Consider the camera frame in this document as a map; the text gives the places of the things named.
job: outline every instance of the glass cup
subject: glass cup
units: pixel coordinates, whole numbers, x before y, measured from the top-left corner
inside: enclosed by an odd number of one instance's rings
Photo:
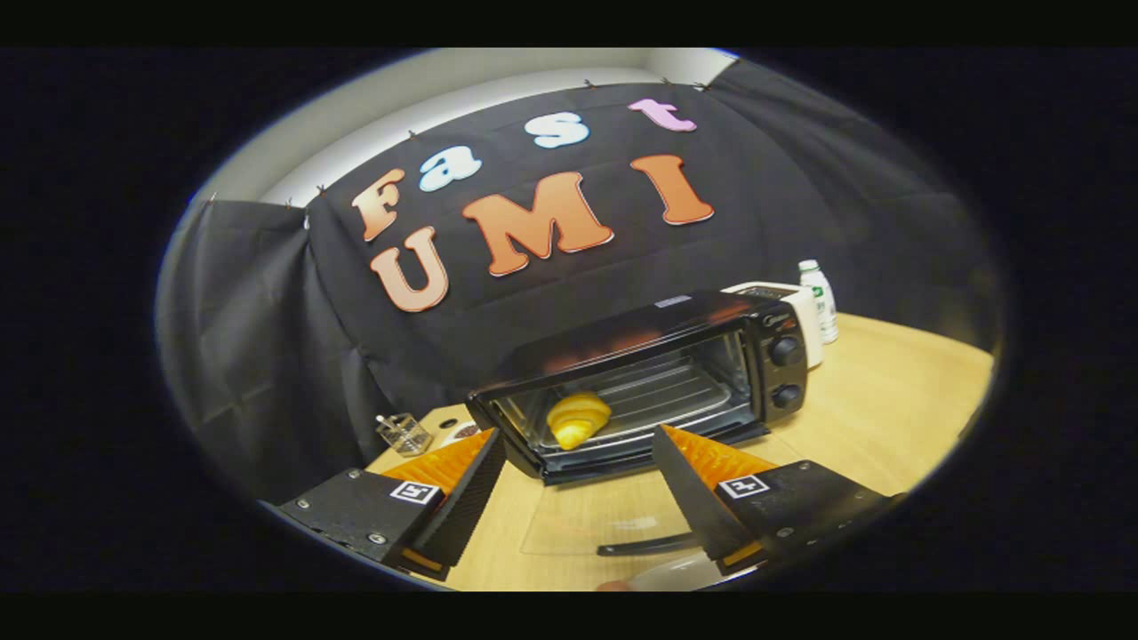
[[[422,428],[419,420],[411,413],[395,416],[376,416],[379,427],[376,429],[387,444],[404,458],[413,458],[427,452],[435,436]]]

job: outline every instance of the logo on oven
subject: logo on oven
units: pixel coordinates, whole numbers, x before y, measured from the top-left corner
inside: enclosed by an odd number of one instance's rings
[[[790,313],[783,313],[782,315],[767,315],[762,319],[764,327],[774,327],[778,322],[790,318]]]

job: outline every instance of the wooden table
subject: wooden table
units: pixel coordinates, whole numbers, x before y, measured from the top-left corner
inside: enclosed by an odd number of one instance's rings
[[[840,337],[824,348],[801,410],[739,449],[777,465],[815,460],[874,491],[912,491],[951,451],[980,405],[992,356],[917,329],[839,314]],[[420,422],[436,434],[463,405]],[[386,451],[368,466],[382,473],[406,459]],[[462,560],[445,583],[457,590],[592,591],[681,557],[601,557],[599,544],[690,531],[659,470],[546,487],[506,462]]]

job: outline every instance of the croissant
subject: croissant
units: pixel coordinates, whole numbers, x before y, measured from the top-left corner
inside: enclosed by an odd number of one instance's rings
[[[550,409],[545,421],[561,449],[570,451],[609,422],[612,409],[595,393],[575,393]]]

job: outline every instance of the letter m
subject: letter m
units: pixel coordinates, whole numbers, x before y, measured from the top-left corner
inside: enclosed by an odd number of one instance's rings
[[[476,200],[462,215],[478,222],[486,246],[490,249],[492,276],[502,277],[525,269],[529,257],[518,252],[518,243],[537,257],[553,253],[553,227],[561,237],[558,248],[576,253],[603,245],[615,237],[612,229],[601,224],[580,192],[579,173],[554,173],[537,183],[534,211],[500,195]]]

